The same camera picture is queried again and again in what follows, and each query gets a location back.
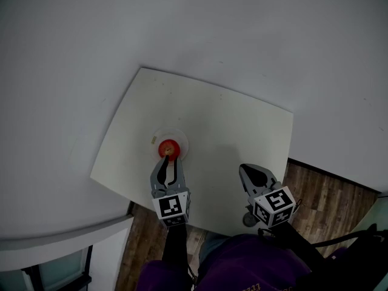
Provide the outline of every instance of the gray wall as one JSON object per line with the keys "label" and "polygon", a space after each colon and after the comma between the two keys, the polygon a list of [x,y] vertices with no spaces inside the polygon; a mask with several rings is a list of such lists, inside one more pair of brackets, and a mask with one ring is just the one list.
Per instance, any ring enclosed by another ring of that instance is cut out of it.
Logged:
{"label": "gray wall", "polygon": [[388,189],[388,0],[0,0],[0,234],[125,214],[89,179],[140,65],[295,114],[290,157]]}

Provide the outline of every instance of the person's arm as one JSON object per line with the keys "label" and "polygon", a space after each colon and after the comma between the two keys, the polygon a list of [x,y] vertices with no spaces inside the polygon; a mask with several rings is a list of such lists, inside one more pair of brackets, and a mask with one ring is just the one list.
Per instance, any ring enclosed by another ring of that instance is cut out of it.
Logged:
{"label": "person's arm", "polygon": [[143,266],[136,291],[191,290],[186,238],[185,224],[169,228],[162,260],[151,261]]}

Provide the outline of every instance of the purple shirt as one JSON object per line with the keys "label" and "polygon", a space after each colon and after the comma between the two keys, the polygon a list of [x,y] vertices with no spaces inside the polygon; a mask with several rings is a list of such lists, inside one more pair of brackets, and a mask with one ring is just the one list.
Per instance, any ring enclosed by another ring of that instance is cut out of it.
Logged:
{"label": "purple shirt", "polygon": [[[197,291],[291,290],[310,269],[291,250],[256,235],[230,238],[199,268]],[[187,271],[163,261],[145,264],[137,291],[190,290]]]}

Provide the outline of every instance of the white table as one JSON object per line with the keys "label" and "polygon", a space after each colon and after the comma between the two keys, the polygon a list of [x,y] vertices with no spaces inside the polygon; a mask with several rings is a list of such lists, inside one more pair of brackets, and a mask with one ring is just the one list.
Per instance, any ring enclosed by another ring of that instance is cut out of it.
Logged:
{"label": "white table", "polygon": [[283,180],[292,113],[255,98],[183,76],[142,68],[108,129],[91,178],[152,209],[150,154],[160,128],[189,139],[183,160],[190,188],[189,224],[225,235],[256,233],[242,223],[247,194],[238,167],[251,163]]}

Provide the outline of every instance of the wooden floor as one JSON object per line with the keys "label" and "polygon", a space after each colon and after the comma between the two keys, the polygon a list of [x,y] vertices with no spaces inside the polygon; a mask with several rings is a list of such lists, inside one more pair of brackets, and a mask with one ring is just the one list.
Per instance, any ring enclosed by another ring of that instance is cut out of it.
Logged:
{"label": "wooden floor", "polygon": [[[292,225],[310,243],[318,243],[345,235],[353,230],[377,199],[377,194],[314,172],[291,163],[287,164],[283,185],[288,186],[295,200],[302,199]],[[125,247],[116,283],[116,291],[136,289],[141,266],[153,259],[161,259],[167,230],[158,222],[156,214],[135,205],[134,220]],[[198,252],[206,231],[187,226],[187,257],[197,272]],[[340,246],[351,242],[319,248],[328,256]]]}

